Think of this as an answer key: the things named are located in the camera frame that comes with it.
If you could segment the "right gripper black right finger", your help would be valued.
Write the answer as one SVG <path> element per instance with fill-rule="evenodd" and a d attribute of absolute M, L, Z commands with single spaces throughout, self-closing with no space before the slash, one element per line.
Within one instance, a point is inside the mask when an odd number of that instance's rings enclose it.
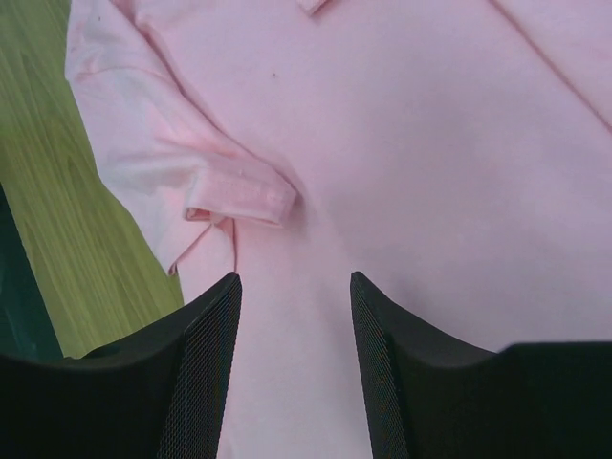
<path fill-rule="evenodd" d="M 350 281 L 377 458 L 607 458 L 611 345 L 518 343 L 490 352 Z"/>

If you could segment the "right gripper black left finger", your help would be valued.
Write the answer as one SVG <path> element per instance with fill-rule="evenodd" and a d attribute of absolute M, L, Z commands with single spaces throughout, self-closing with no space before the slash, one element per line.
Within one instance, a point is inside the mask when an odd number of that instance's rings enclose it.
<path fill-rule="evenodd" d="M 241 310 L 229 273 L 86 356 L 1 360 L 5 458 L 213 458 Z"/>

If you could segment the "pink t shirt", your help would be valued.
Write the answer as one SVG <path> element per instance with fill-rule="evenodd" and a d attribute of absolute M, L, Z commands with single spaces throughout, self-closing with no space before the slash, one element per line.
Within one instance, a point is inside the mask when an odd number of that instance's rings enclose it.
<path fill-rule="evenodd" d="M 611 337 L 607 1 L 75 1 L 104 185 L 243 300 L 219 456 L 371 454 L 361 271 L 496 350 Z"/>

